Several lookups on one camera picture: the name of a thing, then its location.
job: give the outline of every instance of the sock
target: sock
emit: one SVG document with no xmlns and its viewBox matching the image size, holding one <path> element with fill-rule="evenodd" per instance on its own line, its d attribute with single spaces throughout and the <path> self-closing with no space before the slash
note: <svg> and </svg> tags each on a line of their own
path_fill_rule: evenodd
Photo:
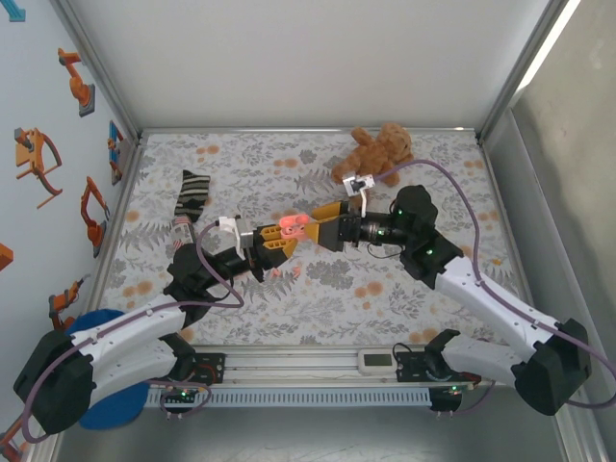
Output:
<svg viewBox="0 0 616 462">
<path fill-rule="evenodd" d="M 186 215 L 192 223 L 195 223 L 203 212 L 209 190 L 209 175 L 195 175 L 188 170 L 184 170 L 182 172 L 182 189 L 177 198 L 174 215 L 177 217 Z"/>
</svg>

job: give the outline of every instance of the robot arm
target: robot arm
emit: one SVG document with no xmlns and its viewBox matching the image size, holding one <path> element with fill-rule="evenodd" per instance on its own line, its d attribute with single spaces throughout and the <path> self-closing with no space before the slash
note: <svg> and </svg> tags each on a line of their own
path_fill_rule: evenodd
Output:
<svg viewBox="0 0 616 462">
<path fill-rule="evenodd" d="M 353 191 L 360 193 L 361 186 Z M 424 187 L 411 186 L 398 192 L 389 214 L 369 213 L 365 207 L 355 214 L 346 202 L 321 207 L 313 212 L 317 221 L 305 224 L 303 234 L 333 251 L 343 250 L 345 243 L 401 245 L 399 259 L 414 279 L 465 305 L 509 343 L 495 346 L 448 329 L 425 348 L 431 372 L 437 376 L 471 372 L 496 379 L 516 388 L 537 411 L 553 415 L 590 375 L 589 355 L 535 324 L 540 321 L 587 344 L 585 329 L 574 320 L 559 323 L 537 312 L 485 275 L 477 279 L 471 260 L 435 229 L 436 216 Z M 39 382 L 32 410 L 47 433 L 67 429 L 97 401 L 135 383 L 157 376 L 186 379 L 193 371 L 194 351 L 177 332 L 199 321 L 219 301 L 207 290 L 221 278 L 230 280 L 232 287 L 233 276 L 247 271 L 262 282 L 264 270 L 282 265 L 297 244 L 285 237 L 280 226 L 251 230 L 239 217 L 221 218 L 217 225 L 232 232 L 238 245 L 217 255 L 206 254 L 209 269 L 197 255 L 199 243 L 185 233 L 189 243 L 175 253 L 167 269 L 173 281 L 163 295 L 72 337 L 54 331 L 41 339 L 13 388 L 27 403 Z M 507 311 L 477 285 L 478 280 L 531 315 L 533 322 Z M 61 360 L 77 346 L 81 350 Z M 52 363 L 57 363 L 54 379 L 42 379 Z"/>
<path fill-rule="evenodd" d="M 369 184 L 361 178 L 353 180 L 346 182 L 350 195 Z M 336 202 L 315 210 L 318 221 L 306 225 L 305 231 L 332 251 L 343 250 L 345 243 L 402 246 L 399 259 L 411 277 L 486 320 L 508 343 L 488 344 L 448 329 L 425 349 L 433 365 L 431 372 L 471 372 L 496 379 L 514 387 L 535 410 L 555 414 L 590 376 L 590 357 L 539 324 L 588 344 L 586 330 L 574 320 L 560 323 L 535 310 L 478 273 L 462 250 L 436 230 L 437 214 L 423 186 L 407 186 L 398 192 L 389 214 L 370 213 L 365 208 L 354 213 L 346 202 Z M 532 321 L 506 309 L 483 285 Z"/>
<path fill-rule="evenodd" d="M 239 217 L 221 218 L 218 224 L 244 236 L 238 247 L 217 255 L 204 252 L 211 268 L 231 280 L 231 286 L 234 276 L 247 271 L 263 282 L 264 270 L 282 265 L 297 244 L 285 239 L 279 226 L 251 230 Z M 49 365 L 81 346 L 40 383 L 32 403 L 32 414 L 47 434 L 66 430 L 96 402 L 131 385 L 153 377 L 186 380 L 193 373 L 194 350 L 177 332 L 203 318 L 219 299 L 207 292 L 218 281 L 202 265 L 196 244 L 190 241 L 176 251 L 167 269 L 173 281 L 162 295 L 72 336 L 51 331 L 42 337 L 13 385 L 24 403 Z"/>
</svg>

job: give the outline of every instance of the white wall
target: white wall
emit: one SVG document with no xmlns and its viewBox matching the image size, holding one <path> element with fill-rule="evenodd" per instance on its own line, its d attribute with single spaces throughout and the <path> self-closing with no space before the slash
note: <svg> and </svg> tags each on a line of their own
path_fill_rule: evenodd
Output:
<svg viewBox="0 0 616 462">
<path fill-rule="evenodd" d="M 83 274 L 94 271 L 92 246 L 80 216 L 80 197 L 91 176 L 114 209 L 121 183 L 112 187 L 107 138 L 112 112 L 100 91 L 96 110 L 80 118 L 68 87 L 68 72 L 58 62 L 58 47 L 74 51 L 47 1 L 19 0 L 26 22 L 10 23 L 0 9 L 0 243 L 14 261 L 0 271 L 0 431 L 21 412 L 13 383 L 41 335 L 51 330 L 47 298 L 59 294 Z M 90 74 L 76 68 L 87 83 Z M 37 210 L 47 192 L 33 175 L 20 180 L 15 166 L 13 130 L 38 127 L 56 144 L 63 165 L 49 174 L 62 194 Z M 43 149 L 47 165 L 53 165 Z M 90 201 L 91 216 L 103 213 Z M 71 310 L 88 300 L 92 279 Z"/>
<path fill-rule="evenodd" d="M 141 127 L 479 127 L 548 0 L 71 0 Z"/>
</svg>

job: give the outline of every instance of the floral pattern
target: floral pattern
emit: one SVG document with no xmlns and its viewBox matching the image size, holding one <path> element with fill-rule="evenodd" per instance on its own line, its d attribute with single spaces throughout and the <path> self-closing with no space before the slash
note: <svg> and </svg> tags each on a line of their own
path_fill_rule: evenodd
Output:
<svg viewBox="0 0 616 462">
<path fill-rule="evenodd" d="M 516 278 L 504 244 L 480 147 L 471 133 L 417 134 L 417 158 L 447 168 L 467 193 L 479 218 L 482 269 L 516 293 Z M 345 199 L 330 178 L 331 168 L 353 148 L 347 133 L 227 133 L 152 135 L 144 150 L 128 212 L 115 251 L 103 306 L 130 310 L 170 282 L 173 255 L 169 221 L 180 191 L 182 169 L 212 176 L 210 198 L 196 232 L 220 216 L 241 214 L 253 225 Z M 448 180 L 427 166 L 400 172 L 401 185 L 422 184 L 439 208 L 438 229 L 470 255 L 474 230 Z M 385 211 L 398 188 L 378 184 L 369 210 Z M 217 232 L 205 248 L 234 245 Z M 392 258 L 377 259 L 391 255 Z M 190 335 L 194 344 L 386 345 L 426 343 L 444 328 L 499 342 L 494 331 L 464 307 L 413 281 L 396 258 L 398 249 L 360 244 L 332 253 L 305 242 L 264 283 L 236 278 L 241 310 L 212 309 Z M 224 295 L 224 291 L 215 295 Z"/>
</svg>

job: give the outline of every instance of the teddy bear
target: teddy bear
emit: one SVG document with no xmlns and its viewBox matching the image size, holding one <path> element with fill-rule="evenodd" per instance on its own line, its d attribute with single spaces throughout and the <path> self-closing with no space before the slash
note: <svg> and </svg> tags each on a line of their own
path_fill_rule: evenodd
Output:
<svg viewBox="0 0 616 462">
<path fill-rule="evenodd" d="M 359 145 L 333 167 L 331 177 L 339 185 L 343 184 L 343 176 L 349 172 L 362 176 L 377 175 L 413 159 L 411 136 L 397 123 L 384 123 L 376 140 L 361 127 L 355 127 L 350 134 Z M 383 179 L 383 183 L 390 187 L 399 182 L 397 172 Z"/>
</svg>

